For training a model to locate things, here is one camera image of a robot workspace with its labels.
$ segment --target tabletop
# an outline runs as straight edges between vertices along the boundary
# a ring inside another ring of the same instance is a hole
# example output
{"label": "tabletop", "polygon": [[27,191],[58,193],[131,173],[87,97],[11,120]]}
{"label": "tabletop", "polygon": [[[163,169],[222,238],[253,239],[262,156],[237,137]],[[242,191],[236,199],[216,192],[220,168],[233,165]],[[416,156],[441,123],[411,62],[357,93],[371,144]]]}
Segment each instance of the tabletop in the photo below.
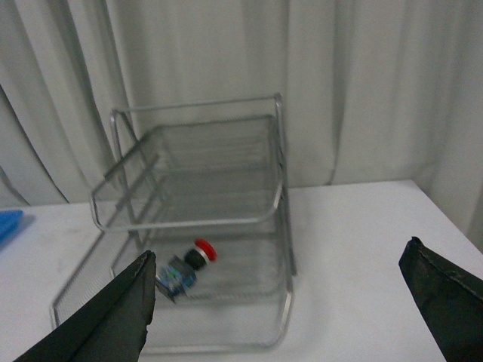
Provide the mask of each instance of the tabletop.
{"label": "tabletop", "polygon": [[[483,255],[451,221],[411,181],[291,189],[290,198],[298,275],[282,343],[258,354],[162,360],[444,361],[398,260],[417,236],[483,278]],[[6,361],[51,331],[51,303],[99,233],[88,204],[23,210],[18,230],[0,244],[0,360]]]}

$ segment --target white backdrop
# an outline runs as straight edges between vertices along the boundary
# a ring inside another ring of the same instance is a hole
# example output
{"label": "white backdrop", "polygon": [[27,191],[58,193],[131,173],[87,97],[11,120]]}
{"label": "white backdrop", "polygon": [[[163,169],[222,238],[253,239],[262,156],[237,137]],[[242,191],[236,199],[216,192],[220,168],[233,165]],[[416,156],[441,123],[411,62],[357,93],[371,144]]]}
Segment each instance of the white backdrop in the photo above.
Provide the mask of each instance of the white backdrop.
{"label": "white backdrop", "polygon": [[0,207],[85,201],[113,106],[280,91],[291,186],[413,179],[483,249],[482,24],[470,0],[0,2]]}

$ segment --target metal desk organizer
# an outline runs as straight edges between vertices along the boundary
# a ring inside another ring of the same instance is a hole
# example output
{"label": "metal desk organizer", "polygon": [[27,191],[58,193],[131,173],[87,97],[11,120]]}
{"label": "metal desk organizer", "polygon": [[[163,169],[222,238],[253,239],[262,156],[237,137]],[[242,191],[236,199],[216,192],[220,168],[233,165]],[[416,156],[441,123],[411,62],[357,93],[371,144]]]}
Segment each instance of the metal desk organizer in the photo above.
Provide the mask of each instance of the metal desk organizer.
{"label": "metal desk organizer", "polygon": [[[134,141],[124,155],[119,119]],[[91,193],[103,232],[55,299],[54,324],[143,251],[165,265],[205,238],[218,260],[176,304],[157,295],[143,353],[276,345],[295,275],[281,95],[116,109],[111,125],[118,162]]]}

